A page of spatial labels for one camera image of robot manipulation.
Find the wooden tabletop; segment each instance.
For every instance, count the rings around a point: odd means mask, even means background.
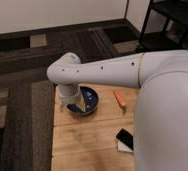
[[[52,171],[133,171],[130,153],[118,152],[116,134],[122,129],[133,133],[133,112],[138,90],[111,86],[86,85],[99,95],[98,109],[79,117],[62,107],[56,89]],[[127,102],[119,107],[114,90]]]

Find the carrot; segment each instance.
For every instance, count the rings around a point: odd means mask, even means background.
[[[122,107],[122,108],[126,107],[125,99],[123,98],[123,96],[121,95],[121,93],[118,90],[114,91],[114,96],[115,96],[117,102],[119,103],[120,107]]]

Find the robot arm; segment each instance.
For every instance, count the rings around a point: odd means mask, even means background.
[[[48,68],[61,100],[75,103],[79,83],[141,86],[134,114],[135,170],[187,171],[188,51],[80,63],[75,54],[68,53]]]
[[[76,103],[80,96],[78,84],[91,83],[139,88],[164,61],[187,58],[188,51],[166,51],[135,54],[116,59],[81,64],[78,56],[67,53],[53,63],[48,78],[58,84],[61,100]]]

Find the floor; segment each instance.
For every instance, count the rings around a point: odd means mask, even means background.
[[[50,170],[51,63],[69,51],[83,63],[116,58],[135,53],[137,44],[122,23],[0,40],[0,170]]]

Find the small white object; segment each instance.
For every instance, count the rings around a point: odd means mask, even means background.
[[[129,148],[128,146],[126,146],[124,143],[122,143],[119,140],[117,140],[117,147],[118,147],[118,151],[133,153],[133,150],[131,148]]]

